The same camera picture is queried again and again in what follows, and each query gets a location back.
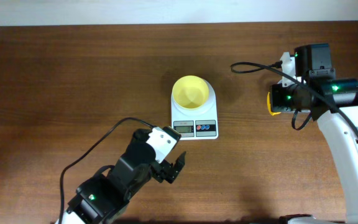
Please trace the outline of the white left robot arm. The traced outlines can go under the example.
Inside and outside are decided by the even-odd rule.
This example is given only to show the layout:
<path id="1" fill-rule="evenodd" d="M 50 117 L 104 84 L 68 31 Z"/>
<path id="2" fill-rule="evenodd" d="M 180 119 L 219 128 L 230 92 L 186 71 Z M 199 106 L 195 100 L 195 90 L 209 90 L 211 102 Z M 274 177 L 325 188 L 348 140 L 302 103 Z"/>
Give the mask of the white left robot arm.
<path id="1" fill-rule="evenodd" d="M 174 163 L 165 160 L 181 134 L 169 126 L 137 129 L 114 165 L 99 168 L 80 184 L 57 223 L 114 223 L 131 198 L 151 179 L 173 183 L 185 166 L 183 152 Z"/>

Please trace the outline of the yellow plastic measuring scoop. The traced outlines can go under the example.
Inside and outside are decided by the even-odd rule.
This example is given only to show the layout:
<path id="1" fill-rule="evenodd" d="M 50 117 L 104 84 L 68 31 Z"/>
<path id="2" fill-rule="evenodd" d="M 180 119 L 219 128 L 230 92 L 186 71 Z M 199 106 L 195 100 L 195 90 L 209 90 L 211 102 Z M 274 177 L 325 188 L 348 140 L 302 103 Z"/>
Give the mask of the yellow plastic measuring scoop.
<path id="1" fill-rule="evenodd" d="M 271 104 L 271 99 L 270 99 L 270 92 L 267 93 L 267 109 L 270 115 L 272 116 L 276 116 L 281 114 L 282 112 L 274 112 L 272 111 L 272 104 Z"/>

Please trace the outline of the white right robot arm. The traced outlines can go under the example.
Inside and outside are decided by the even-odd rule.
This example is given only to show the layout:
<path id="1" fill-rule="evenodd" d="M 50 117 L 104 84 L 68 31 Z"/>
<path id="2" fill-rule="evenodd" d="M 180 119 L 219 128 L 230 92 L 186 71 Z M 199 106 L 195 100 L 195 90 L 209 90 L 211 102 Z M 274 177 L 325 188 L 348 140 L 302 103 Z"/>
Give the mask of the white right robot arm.
<path id="1" fill-rule="evenodd" d="M 346 220 L 358 223 L 358 80 L 336 77 L 328 44 L 285 52 L 278 67 L 285 75 L 269 89 L 269 113 L 307 113 L 317 122 L 344 192 Z"/>

